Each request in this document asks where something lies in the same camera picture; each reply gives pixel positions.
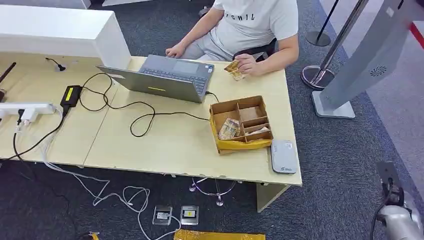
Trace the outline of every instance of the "printed text on t-shirt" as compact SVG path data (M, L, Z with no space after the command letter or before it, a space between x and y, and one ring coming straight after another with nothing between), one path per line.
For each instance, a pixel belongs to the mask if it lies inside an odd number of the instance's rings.
M248 20L255 20L255 15L252 13L250 14L246 14L246 16L234 16L234 15L230 15L228 13L225 14L226 18L232 18L233 20L238 19L239 21L248 21Z

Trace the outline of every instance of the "laptop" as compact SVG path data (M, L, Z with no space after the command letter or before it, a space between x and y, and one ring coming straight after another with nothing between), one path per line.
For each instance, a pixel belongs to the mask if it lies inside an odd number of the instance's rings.
M149 55L136 71L96 66L131 91L203 103L214 65Z

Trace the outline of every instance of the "power strip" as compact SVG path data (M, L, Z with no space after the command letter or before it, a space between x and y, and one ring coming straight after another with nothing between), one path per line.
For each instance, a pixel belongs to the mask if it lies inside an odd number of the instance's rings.
M39 114L54 114L55 107L48 102L3 102L0 103L0 119L7 115L18 115L19 110L23 112L21 120L24 123L32 123Z

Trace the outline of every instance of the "gray shorts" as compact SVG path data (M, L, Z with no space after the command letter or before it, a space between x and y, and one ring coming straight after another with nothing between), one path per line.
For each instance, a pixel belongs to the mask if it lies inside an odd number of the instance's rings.
M190 44L180 58L203 61L233 61L233 56L212 40L211 32Z

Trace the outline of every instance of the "speaker grille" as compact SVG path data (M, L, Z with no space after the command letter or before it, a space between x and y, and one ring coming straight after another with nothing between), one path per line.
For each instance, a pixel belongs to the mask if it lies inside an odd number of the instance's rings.
M385 72L387 72L387 67L385 67L385 66L378 66L378 67L374 68L373 70L371 70L369 72L369 74L372 77L379 77L379 76L383 75Z

